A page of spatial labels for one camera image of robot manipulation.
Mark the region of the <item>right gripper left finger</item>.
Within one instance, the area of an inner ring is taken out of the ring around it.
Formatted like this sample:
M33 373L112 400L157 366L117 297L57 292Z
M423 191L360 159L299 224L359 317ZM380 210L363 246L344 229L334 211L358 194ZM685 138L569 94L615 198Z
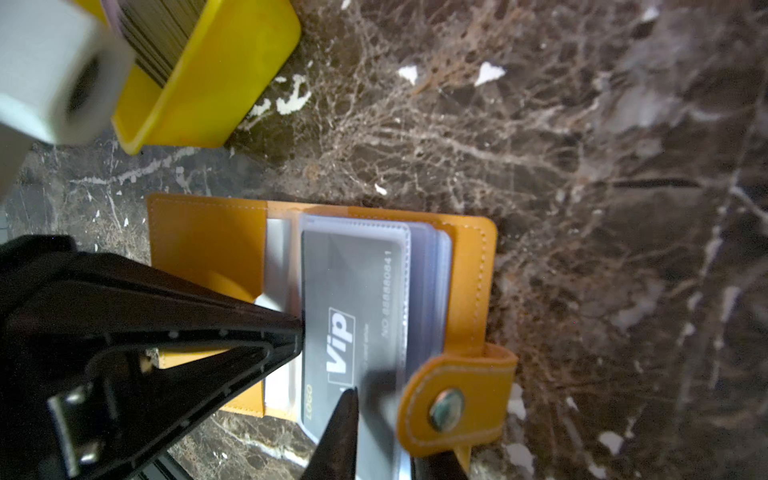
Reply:
M340 397L302 480L355 480L359 424L359 395L356 388Z

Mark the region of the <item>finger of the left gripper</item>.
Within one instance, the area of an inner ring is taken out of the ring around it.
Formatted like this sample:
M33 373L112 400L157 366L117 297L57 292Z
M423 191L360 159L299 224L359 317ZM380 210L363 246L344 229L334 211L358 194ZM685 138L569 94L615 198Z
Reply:
M66 235L1 247L1 475L129 479L294 359L302 321Z

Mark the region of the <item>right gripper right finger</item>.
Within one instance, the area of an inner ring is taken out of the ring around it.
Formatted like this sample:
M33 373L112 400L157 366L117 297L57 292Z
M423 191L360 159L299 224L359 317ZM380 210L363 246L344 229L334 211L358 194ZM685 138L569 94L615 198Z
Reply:
M422 458L412 457L414 480L467 480L468 476L454 451L444 451Z

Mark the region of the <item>yellow leather card holder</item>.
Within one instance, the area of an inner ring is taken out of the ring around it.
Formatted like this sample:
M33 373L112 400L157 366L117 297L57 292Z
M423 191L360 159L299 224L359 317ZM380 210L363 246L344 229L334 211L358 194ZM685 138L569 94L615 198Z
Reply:
M302 214L423 222L453 243L444 350L417 369L398 406L396 434L414 457L472 447L502 434L518 359L486 342L497 228L483 217L156 193L147 200L153 267L254 302L265 291L267 222Z

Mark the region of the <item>dark grey VIP card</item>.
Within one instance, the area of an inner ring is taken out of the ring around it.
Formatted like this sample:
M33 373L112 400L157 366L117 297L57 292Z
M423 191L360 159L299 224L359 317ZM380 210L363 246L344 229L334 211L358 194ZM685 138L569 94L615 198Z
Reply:
M359 479L394 479L402 251L396 243L332 232L302 234L305 345L300 422L318 439L342 393L359 394Z

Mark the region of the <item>yellow plastic card tray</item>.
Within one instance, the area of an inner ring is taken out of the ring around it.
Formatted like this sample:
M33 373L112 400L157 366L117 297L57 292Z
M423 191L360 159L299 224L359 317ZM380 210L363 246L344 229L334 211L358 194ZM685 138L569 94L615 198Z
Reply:
M222 146L298 45L301 26L287 0L205 1L164 87L134 63L112 116L126 153L145 146ZM100 2L79 5L117 34Z

